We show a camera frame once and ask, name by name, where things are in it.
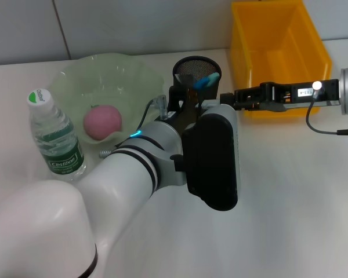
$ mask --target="bottle label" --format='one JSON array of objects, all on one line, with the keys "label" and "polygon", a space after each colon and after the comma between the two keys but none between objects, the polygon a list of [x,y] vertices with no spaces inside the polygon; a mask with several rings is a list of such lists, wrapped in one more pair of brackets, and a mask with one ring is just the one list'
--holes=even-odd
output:
[{"label": "bottle label", "polygon": [[84,162],[79,141],[69,152],[59,156],[42,155],[49,169],[58,175],[67,175],[80,168]]}]

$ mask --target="glass bowl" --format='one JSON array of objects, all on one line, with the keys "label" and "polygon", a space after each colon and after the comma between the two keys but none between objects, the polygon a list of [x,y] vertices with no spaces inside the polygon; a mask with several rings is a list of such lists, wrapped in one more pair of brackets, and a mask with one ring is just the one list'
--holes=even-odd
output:
[{"label": "glass bowl", "polygon": [[[98,54],[74,61],[48,87],[56,105],[71,119],[80,140],[117,144],[134,133],[147,103],[162,94],[163,78],[133,56]],[[122,130],[98,141],[84,131],[84,116],[98,105],[113,105],[122,116]],[[145,122],[158,116],[150,108]]]}]

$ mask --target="table surface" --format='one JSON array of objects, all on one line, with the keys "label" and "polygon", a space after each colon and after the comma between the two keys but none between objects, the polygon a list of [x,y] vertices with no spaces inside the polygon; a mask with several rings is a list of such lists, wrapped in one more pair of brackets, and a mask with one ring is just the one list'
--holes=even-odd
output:
[{"label": "table surface", "polygon": [[[348,67],[348,40],[324,42],[333,78]],[[232,92],[227,50],[138,56],[162,74],[203,55],[222,68],[219,92]],[[26,95],[47,87],[72,61],[0,66],[0,200],[49,177],[28,125]],[[340,107],[311,117],[324,130],[348,128]],[[348,278],[348,137],[289,124],[239,119],[241,189],[228,212],[210,209],[185,186],[156,192],[113,249],[116,277]]]}]

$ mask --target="white bottle cap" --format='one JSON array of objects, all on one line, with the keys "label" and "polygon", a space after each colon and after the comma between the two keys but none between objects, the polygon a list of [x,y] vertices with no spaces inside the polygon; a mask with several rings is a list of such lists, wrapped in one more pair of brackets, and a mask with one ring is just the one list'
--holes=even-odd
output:
[{"label": "white bottle cap", "polygon": [[30,112],[35,116],[45,116],[49,114],[54,107],[54,100],[48,90],[33,90],[27,97],[27,104]]}]

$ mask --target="yellow container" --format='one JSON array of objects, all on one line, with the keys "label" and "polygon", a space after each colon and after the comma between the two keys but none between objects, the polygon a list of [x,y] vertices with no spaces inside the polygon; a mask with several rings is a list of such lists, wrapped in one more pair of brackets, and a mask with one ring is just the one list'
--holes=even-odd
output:
[{"label": "yellow container", "polygon": [[[331,59],[301,1],[235,2],[232,11],[231,62],[238,89],[268,81],[283,84],[330,78]],[[301,108],[245,114],[285,118],[306,112],[307,108]]]}]

